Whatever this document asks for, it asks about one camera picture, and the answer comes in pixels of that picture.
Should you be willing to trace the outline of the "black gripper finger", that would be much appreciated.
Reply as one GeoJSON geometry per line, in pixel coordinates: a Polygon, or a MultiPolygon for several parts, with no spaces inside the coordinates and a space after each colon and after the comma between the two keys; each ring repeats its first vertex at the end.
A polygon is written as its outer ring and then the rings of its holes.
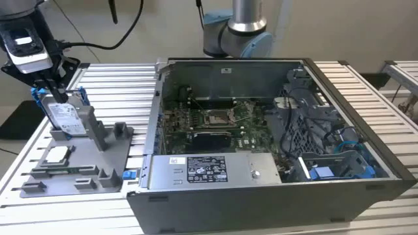
{"type": "Polygon", "coordinates": [[[80,65],[80,60],[73,57],[53,57],[52,62],[53,66],[49,68],[49,91],[56,102],[65,103],[68,100],[65,88],[80,65]]]}
{"type": "Polygon", "coordinates": [[[39,71],[23,73],[11,61],[1,66],[0,70],[31,87],[45,87],[44,77],[39,71]]]}

